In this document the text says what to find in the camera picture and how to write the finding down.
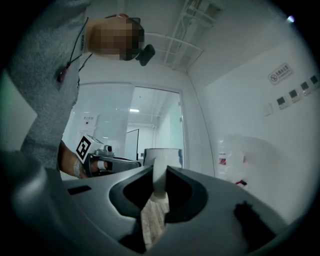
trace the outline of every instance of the hair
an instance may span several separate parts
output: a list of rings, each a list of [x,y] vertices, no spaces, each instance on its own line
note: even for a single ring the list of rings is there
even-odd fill
[[[105,17],[105,19],[116,16],[117,15],[111,15]],[[126,21],[132,24],[132,40],[126,42],[125,54],[120,54],[120,57],[124,61],[131,61],[143,50],[145,42],[145,30],[140,25],[140,18],[128,18]]]

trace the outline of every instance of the fluorescent light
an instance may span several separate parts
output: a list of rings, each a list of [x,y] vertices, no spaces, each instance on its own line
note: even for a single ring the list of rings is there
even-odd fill
[[[295,18],[291,15],[291,16],[289,16],[288,18],[287,18],[287,21],[289,21],[289,22],[295,22]]]

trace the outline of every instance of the wooden surface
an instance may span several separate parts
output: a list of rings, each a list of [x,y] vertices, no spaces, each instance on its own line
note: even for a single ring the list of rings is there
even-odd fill
[[[150,249],[165,232],[165,214],[169,212],[169,202],[153,202],[150,199],[141,211],[143,239],[146,249]]]

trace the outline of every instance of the person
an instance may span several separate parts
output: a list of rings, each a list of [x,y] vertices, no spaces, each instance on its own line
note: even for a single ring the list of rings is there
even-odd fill
[[[140,24],[125,14],[85,16],[88,0],[55,0],[33,21],[18,43],[7,71],[37,113],[21,151],[45,168],[86,178],[83,166],[62,141],[79,91],[79,57],[90,52],[131,60],[144,42]],[[99,170],[97,161],[92,172]]]

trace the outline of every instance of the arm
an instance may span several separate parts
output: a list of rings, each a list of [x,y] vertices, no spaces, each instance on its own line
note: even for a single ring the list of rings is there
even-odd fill
[[[60,145],[59,145],[59,151],[58,151],[59,169],[66,174],[78,177],[80,179],[87,178],[87,176],[84,172],[83,166],[80,161],[79,161],[79,175],[77,175],[77,173],[74,173],[74,165],[77,164],[77,161],[79,161],[77,155],[75,153],[73,153],[66,146],[66,144],[61,140]],[[107,162],[104,162],[104,167],[106,169],[108,168]],[[93,173],[99,171],[98,161],[94,161],[90,164],[90,170]]]

